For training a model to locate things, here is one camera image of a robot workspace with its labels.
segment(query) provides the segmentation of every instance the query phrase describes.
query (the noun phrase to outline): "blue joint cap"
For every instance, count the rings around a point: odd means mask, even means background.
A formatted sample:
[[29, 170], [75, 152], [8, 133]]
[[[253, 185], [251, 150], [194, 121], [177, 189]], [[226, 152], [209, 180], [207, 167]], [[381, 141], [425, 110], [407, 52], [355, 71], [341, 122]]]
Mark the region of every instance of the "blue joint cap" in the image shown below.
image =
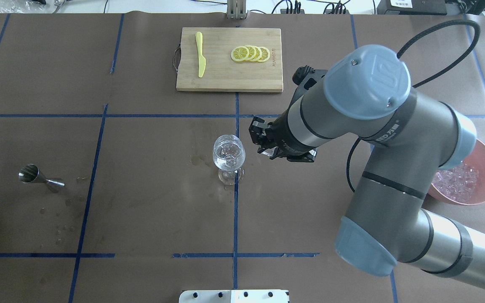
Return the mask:
[[452, 156], [439, 169], [451, 169], [460, 165], [465, 157], [471, 154], [475, 148], [475, 144], [477, 144], [477, 128], [475, 128], [473, 121], [453, 109], [450, 105], [445, 105], [448, 106], [456, 118], [458, 124], [458, 141], [456, 142], [456, 148]]
[[385, 117], [410, 92], [410, 75], [396, 53], [381, 45], [365, 45], [336, 63], [323, 79], [325, 97], [337, 111], [359, 120]]
[[347, 217], [342, 217], [334, 246], [347, 263], [374, 276], [388, 276], [398, 264], [381, 243]]

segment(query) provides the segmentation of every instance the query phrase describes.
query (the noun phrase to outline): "glass base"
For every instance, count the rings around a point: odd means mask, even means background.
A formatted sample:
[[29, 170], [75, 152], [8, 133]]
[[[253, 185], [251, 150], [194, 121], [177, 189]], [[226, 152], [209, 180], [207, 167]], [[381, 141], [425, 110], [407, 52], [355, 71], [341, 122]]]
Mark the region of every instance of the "glass base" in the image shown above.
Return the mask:
[[236, 171], [218, 170], [218, 178], [224, 185], [235, 185], [235, 175], [239, 173], [239, 182], [244, 177], [244, 169], [241, 167]]

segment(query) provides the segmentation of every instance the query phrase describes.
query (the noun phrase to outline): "yellow knife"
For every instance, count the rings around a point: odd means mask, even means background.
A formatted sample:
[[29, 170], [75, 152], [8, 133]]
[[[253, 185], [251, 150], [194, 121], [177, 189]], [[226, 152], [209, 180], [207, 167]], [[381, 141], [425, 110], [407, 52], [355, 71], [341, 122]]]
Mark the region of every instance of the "yellow knife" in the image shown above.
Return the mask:
[[203, 34], [202, 32], [196, 32], [196, 45], [198, 46], [198, 77], [203, 77], [205, 73], [205, 65], [207, 63], [205, 57], [203, 57]]

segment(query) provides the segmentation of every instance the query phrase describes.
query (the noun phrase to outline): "wooden cutting board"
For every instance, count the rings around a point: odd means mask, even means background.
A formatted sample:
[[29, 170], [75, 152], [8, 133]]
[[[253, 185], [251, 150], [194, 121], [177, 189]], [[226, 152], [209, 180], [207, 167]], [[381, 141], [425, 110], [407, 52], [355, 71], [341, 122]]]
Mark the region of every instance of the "wooden cutting board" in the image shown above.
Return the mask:
[[[196, 32], [203, 33], [207, 59], [198, 77]], [[271, 57], [264, 63], [235, 62], [231, 50], [240, 45], [264, 46]], [[268, 92], [283, 90], [282, 39], [280, 29], [244, 27], [183, 27], [177, 90], [192, 92]]]

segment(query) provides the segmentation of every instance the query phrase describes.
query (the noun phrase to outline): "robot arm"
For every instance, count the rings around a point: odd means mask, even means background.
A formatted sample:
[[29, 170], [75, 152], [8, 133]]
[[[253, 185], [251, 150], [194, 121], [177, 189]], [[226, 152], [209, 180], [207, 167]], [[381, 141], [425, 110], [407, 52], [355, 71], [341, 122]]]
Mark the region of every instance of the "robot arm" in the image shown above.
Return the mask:
[[313, 162], [318, 146], [345, 133], [375, 146], [337, 253], [376, 276], [400, 261], [485, 289], [485, 234], [421, 209], [435, 172], [473, 150], [470, 119], [412, 88], [406, 65], [384, 46], [358, 48], [329, 71], [301, 71], [287, 111], [268, 124], [256, 117], [249, 130], [271, 159]]

